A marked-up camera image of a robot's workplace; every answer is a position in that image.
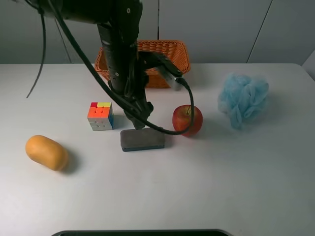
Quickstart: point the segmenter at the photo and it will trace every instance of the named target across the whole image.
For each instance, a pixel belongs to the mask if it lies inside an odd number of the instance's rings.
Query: orange squash
[[[67,150],[42,135],[32,136],[26,142],[25,151],[31,160],[54,171],[62,170],[68,162]]]

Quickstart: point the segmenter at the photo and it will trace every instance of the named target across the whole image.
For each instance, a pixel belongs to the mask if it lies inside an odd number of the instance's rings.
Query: apple
[[[195,106],[194,107],[194,121],[192,127],[189,130],[182,134],[186,137],[192,136],[201,129],[202,126],[202,113],[201,111]],[[191,106],[190,105],[183,105],[175,109],[173,113],[173,126],[176,131],[181,131],[187,128],[190,125],[191,121]]]

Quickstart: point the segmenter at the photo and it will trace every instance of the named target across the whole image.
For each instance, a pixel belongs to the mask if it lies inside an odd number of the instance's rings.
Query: blue bath sponge
[[[218,98],[219,110],[230,117],[235,129],[255,118],[266,106],[269,85],[266,80],[247,75],[229,74]]]

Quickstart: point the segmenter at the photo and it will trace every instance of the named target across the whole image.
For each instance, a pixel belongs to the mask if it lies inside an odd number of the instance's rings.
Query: orange wicker basket
[[[183,73],[190,70],[190,63],[186,46],[181,41],[174,40],[139,40],[138,50],[147,52],[159,52],[166,55]],[[101,48],[95,61],[95,70],[106,80],[109,80],[106,59]],[[153,68],[147,70],[149,82],[147,88],[169,88],[165,79]]]

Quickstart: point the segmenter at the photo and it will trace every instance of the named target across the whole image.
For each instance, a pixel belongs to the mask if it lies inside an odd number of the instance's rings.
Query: gray eraser
[[[165,147],[165,135],[151,128],[128,129],[120,132],[123,151],[139,151]]]

